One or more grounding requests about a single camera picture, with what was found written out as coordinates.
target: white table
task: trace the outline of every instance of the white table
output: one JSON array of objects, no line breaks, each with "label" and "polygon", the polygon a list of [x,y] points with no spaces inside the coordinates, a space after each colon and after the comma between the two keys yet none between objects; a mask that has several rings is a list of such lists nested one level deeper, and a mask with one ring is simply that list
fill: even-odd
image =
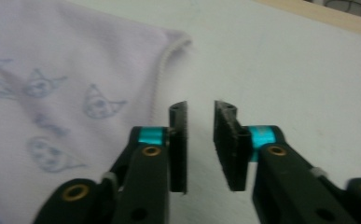
[{"label": "white table", "polygon": [[[189,193],[171,194],[171,224],[258,223],[250,197],[256,166],[247,192],[230,192],[221,172],[214,100],[238,106],[243,125],[280,126],[288,143],[338,186],[361,176],[361,28],[352,33],[246,0],[73,2],[192,36],[183,61],[160,81],[154,120],[167,125],[167,107],[188,101]],[[319,10],[260,2],[309,18]]]}]

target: white towel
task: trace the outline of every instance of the white towel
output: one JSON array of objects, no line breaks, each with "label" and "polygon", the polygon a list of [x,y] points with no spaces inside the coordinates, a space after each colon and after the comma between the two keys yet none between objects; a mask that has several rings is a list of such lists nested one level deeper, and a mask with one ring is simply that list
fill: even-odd
[{"label": "white towel", "polygon": [[59,0],[0,1],[0,224],[31,223],[67,180],[99,181],[188,41]]}]

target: wooden edge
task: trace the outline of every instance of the wooden edge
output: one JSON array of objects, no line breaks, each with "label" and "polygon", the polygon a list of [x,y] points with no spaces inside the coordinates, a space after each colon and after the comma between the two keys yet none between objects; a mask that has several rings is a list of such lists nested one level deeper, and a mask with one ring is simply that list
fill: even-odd
[{"label": "wooden edge", "polygon": [[321,21],[342,29],[361,34],[361,17],[322,7],[302,0],[255,0],[258,3],[276,7],[315,21]]}]

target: black cable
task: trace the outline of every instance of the black cable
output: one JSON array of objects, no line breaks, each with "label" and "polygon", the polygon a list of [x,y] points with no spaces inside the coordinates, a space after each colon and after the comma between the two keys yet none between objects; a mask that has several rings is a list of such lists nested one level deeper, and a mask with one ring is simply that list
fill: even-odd
[{"label": "black cable", "polygon": [[361,6],[361,3],[355,2],[354,0],[328,0],[325,2],[325,7],[327,7],[328,3],[331,3],[331,2],[347,2],[347,3],[352,3],[352,4]]}]

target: cartoon cat print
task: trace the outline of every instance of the cartoon cat print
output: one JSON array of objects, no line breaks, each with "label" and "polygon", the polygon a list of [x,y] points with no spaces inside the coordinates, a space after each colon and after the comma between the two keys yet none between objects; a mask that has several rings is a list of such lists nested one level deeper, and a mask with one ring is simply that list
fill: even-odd
[{"label": "cartoon cat print", "polygon": [[85,95],[83,111],[92,119],[106,119],[115,116],[125,104],[126,101],[110,102],[92,84]]},{"label": "cartoon cat print", "polygon": [[47,137],[33,137],[27,143],[27,150],[38,167],[48,173],[85,166],[52,145]]},{"label": "cartoon cat print", "polygon": [[44,98],[58,89],[66,79],[67,77],[48,79],[43,76],[39,69],[35,69],[29,76],[23,91],[34,98]]}]

